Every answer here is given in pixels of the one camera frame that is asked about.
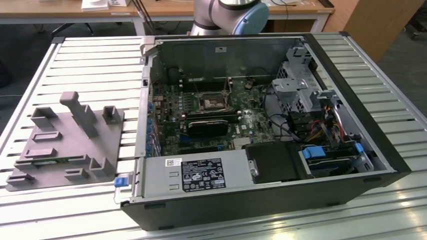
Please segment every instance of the floor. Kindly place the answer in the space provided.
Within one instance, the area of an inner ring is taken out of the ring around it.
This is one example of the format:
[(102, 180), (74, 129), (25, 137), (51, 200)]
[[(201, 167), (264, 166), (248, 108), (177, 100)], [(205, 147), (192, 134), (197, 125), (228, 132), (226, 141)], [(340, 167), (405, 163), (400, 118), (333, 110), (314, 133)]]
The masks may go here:
[[(161, 22), (156, 34), (184, 34), (190, 30), (190, 22)], [(26, 85), (37, 70), (38, 64), (50, 43), (49, 32), (58, 24), (41, 25), (0, 25), (0, 61), (13, 76), (9, 85), (0, 88), (0, 133), (7, 123)], [(124, 22), (90, 23), (96, 36), (132, 36), (133, 24)], [(83, 24), (74, 24), (57, 36), (89, 37)], [(382, 56), (378, 67), (406, 95), (414, 106), (427, 115), (425, 76), (427, 76), (427, 35), (416, 40), (409, 39), (406, 32), (397, 36), (389, 50)]]

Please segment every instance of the power supply label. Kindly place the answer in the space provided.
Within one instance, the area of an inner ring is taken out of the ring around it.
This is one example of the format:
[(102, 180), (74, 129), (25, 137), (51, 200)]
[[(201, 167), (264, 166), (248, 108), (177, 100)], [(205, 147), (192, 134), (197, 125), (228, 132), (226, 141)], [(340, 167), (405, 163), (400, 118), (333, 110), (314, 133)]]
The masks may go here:
[(225, 176), (220, 158), (182, 161), (180, 170), (184, 192), (225, 188)]

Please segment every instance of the desk leg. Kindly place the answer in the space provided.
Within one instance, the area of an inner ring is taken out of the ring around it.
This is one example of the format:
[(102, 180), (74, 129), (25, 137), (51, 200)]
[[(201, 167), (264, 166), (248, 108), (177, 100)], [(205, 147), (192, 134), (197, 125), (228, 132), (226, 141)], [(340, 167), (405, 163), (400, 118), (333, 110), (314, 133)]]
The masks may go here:
[(145, 36), (144, 21), (138, 16), (132, 17), (136, 36)]
[(317, 15), (317, 18), (313, 21), (309, 32), (320, 33), (322, 31), (322, 28), (325, 27), (325, 24), (326, 24), (328, 17), (329, 17), (329, 14)]

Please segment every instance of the slotted metal surface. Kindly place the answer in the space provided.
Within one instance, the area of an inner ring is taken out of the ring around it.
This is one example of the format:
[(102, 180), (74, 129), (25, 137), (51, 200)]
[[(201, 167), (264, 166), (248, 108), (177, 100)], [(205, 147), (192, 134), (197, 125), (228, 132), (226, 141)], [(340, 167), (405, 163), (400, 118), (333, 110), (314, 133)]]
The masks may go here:
[[(7, 192), (6, 177), (25, 146), (38, 106), (54, 111), (61, 91), (78, 91), (93, 110), (124, 108), (125, 123), (117, 173), (133, 170), (137, 127), (138, 37), (70, 38), (51, 45), (22, 102), (2, 134), (0, 154), (0, 236), (3, 239), (425, 239), (427, 132), (425, 120), (393, 84), (338, 34), (314, 37), (413, 173), (344, 205), (221, 222), (169, 231), (145, 232), (113, 201), (112, 182)], [(320, 72), (326, 86), (330, 83)]]

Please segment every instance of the white label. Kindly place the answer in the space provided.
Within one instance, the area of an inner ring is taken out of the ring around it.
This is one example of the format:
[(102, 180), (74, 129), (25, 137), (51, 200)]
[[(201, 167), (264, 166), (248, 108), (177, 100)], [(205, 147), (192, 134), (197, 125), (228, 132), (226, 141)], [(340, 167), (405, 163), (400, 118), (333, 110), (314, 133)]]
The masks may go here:
[(165, 160), (165, 166), (166, 167), (180, 166), (181, 161), (182, 161), (181, 158), (169, 158)]
[(226, 47), (225, 46), (218, 46), (214, 48), (216, 53), (226, 53)]
[(126, 15), (130, 15), (130, 13), (129, 12), (112, 12), (110, 15), (126, 16)]
[(200, 81), (202, 81), (202, 77), (188, 79), (188, 82), (200, 82)]

